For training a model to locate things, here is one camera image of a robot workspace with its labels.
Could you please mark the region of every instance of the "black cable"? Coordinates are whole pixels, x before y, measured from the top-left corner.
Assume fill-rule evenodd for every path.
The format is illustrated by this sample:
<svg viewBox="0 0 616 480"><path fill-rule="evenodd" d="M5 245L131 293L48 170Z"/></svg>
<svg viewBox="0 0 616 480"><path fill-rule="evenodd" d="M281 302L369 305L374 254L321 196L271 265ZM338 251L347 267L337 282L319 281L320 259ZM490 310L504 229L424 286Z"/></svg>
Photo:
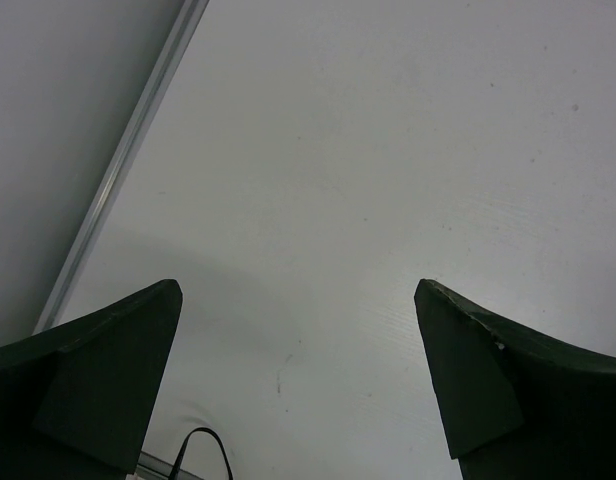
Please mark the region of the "black cable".
<svg viewBox="0 0 616 480"><path fill-rule="evenodd" d="M175 460L175 463L172 466L172 471L170 472L170 475L168 476L168 480L177 480L177 476L179 475L179 471L181 470L181 463L184 461L184 455L186 454L186 447L188 446L188 440L190 440L190 437L192 436L192 434L196 432L207 433L208 435L210 435L212 438L214 438L217 441L217 443L219 444L219 448L221 448L221 454L224 456L224 462L226 463L226 470L228 471L228 480L234 480L232 477L232 470L230 468L230 462L228 461L228 455L226 455L226 449L224 448L224 444L221 442L221 438L219 438L219 435L217 435L217 433L212 428L207 428L207 427L195 428L192 432L186 435L186 439L184 440L184 443L181 444L181 448L179 449L179 453L177 454L177 460Z"/></svg>

